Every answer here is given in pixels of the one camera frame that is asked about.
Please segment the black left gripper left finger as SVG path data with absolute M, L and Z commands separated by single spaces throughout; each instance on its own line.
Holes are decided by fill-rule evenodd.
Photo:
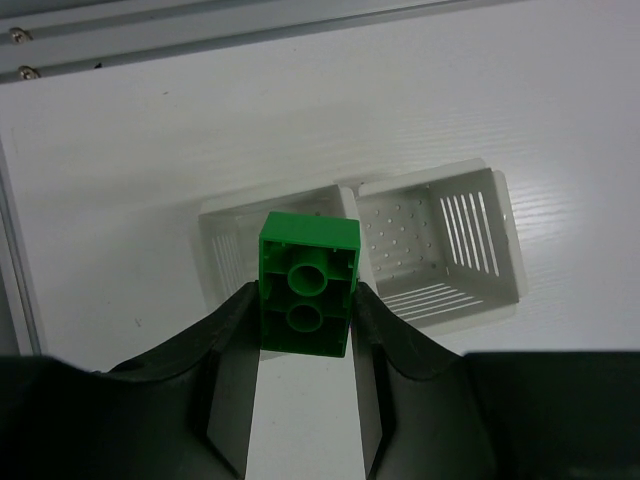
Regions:
M 258 287 L 106 372 L 1 360 L 5 479 L 242 479 L 260 356 Z

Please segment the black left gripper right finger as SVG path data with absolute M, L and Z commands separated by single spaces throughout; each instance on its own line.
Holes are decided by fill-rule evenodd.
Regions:
M 639 356 L 457 355 L 354 294 L 353 360 L 369 479 L 635 479 Z

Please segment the green two-by-two lego brick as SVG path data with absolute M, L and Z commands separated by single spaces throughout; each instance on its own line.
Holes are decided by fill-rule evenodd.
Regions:
M 270 212 L 259 234 L 261 347 L 342 358 L 360 253 L 357 220 Z

